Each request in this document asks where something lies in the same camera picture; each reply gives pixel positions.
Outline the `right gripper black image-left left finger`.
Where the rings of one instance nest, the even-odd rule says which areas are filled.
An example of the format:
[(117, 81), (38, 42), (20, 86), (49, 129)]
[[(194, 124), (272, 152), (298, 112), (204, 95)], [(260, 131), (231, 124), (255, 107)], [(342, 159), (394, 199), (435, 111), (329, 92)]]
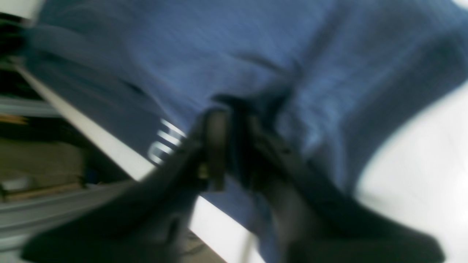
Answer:
[(34, 263), (176, 263), (197, 197), (224, 190), (229, 115), (209, 110), (163, 166), (101, 207), (31, 238)]

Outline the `right gripper black image-left right finger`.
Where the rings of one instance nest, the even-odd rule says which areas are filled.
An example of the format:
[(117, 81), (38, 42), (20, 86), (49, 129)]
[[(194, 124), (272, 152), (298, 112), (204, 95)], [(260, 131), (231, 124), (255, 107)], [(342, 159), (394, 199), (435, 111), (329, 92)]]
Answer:
[(268, 203), (281, 263), (441, 263), (431, 236), (343, 195), (254, 113), (234, 111), (243, 183)]

